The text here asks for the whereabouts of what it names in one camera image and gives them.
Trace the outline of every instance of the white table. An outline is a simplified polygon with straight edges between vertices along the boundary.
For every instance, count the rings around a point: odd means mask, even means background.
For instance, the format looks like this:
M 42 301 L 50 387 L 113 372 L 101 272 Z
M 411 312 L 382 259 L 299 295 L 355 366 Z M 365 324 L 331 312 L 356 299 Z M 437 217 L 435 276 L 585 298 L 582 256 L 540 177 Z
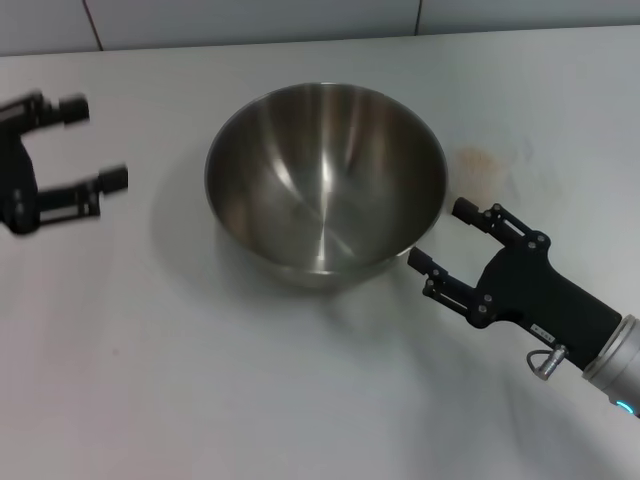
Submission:
M 536 379 L 529 334 L 471 328 L 404 265 L 333 297 L 273 284 L 218 235 L 202 173 L 230 115 L 299 82 L 384 92 L 443 143 L 492 119 L 558 185 L 501 201 L 638 314 L 639 49 L 628 27 L 1 59 L 0 98 L 89 99 L 89 125 L 28 139 L 40 184 L 126 162 L 130 191 L 2 233 L 0 477 L 638 478 L 640 421 L 569 363 Z M 498 249 L 448 215 L 420 246 L 470 283 Z

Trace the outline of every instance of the metal bowl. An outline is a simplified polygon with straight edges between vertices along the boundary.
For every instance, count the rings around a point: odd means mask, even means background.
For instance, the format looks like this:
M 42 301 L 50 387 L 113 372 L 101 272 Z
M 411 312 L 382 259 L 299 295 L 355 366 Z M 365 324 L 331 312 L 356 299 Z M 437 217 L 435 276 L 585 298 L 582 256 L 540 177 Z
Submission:
M 431 130 L 391 98 L 314 83 L 238 111 L 207 160 L 225 229 L 279 277 L 336 287 L 379 272 L 435 223 L 446 164 Z

